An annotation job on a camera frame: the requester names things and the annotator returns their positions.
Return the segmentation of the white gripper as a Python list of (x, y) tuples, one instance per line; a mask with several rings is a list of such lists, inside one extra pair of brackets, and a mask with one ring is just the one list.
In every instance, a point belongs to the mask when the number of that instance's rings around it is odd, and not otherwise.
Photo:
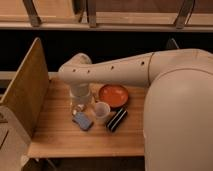
[(76, 115), (78, 112), (84, 111), (92, 101), (92, 92), (90, 85), (78, 84), (70, 86), (70, 107), (71, 113)]

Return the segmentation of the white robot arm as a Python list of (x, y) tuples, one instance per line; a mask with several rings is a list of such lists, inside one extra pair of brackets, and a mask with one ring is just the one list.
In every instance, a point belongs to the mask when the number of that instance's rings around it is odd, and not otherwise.
[(88, 83), (146, 87), (143, 135), (146, 171), (213, 171), (213, 53), (151, 52), (93, 64), (77, 54), (58, 70), (72, 97)]

